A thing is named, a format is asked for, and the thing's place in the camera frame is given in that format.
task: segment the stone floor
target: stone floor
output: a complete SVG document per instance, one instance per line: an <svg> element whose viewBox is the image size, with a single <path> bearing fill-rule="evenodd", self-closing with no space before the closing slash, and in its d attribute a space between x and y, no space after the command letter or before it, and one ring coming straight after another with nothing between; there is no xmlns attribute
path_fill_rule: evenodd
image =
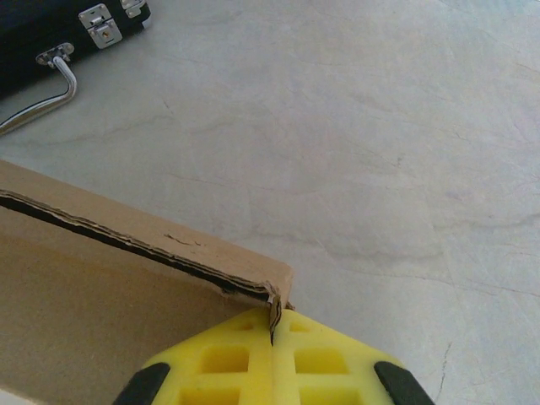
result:
<svg viewBox="0 0 540 405"><path fill-rule="evenodd" d="M438 405L540 403L540 2L148 2L0 158L286 261Z"/></svg>

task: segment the corrugated cardboard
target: corrugated cardboard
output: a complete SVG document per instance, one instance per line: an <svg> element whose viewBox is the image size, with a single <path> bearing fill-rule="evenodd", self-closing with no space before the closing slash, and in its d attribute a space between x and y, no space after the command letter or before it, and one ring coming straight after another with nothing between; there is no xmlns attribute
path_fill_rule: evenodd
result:
<svg viewBox="0 0 540 405"><path fill-rule="evenodd" d="M254 305L270 338L288 302L281 262L3 161L0 224L0 386L38 401L111 403L147 358Z"/></svg>

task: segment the yellow plastic object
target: yellow plastic object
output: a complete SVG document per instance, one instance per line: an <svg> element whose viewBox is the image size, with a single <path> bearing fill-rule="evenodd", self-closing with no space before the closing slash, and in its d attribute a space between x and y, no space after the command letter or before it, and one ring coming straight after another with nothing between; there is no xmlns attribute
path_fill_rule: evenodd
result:
<svg viewBox="0 0 540 405"><path fill-rule="evenodd" d="M393 405L374 364L394 358L286 310L247 311L153 357L170 371L153 405Z"/></svg>

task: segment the cardboard flap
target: cardboard flap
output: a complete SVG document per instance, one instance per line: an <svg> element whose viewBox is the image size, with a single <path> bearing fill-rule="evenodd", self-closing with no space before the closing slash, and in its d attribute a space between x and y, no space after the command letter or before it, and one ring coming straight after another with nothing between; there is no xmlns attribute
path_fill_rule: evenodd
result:
<svg viewBox="0 0 540 405"><path fill-rule="evenodd" d="M288 303L282 262L1 160L0 206L266 301L271 332Z"/></svg>

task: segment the case handle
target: case handle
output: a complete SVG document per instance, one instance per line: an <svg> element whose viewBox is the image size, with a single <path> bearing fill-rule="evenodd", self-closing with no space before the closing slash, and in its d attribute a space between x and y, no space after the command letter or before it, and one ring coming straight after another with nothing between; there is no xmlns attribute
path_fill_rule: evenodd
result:
<svg viewBox="0 0 540 405"><path fill-rule="evenodd" d="M67 80L67 91L64 94L59 94L51 97L50 99L35 103L9 117L6 121L0 124L0 137L8 132L13 131L15 128L18 128L27 122L33 121L34 119L43 116L44 114L51 112L61 105L71 101L71 99L77 93L77 78L64 59L69 60L67 54L62 56L54 56L50 61L47 61L47 64L51 68L57 68Z"/></svg>

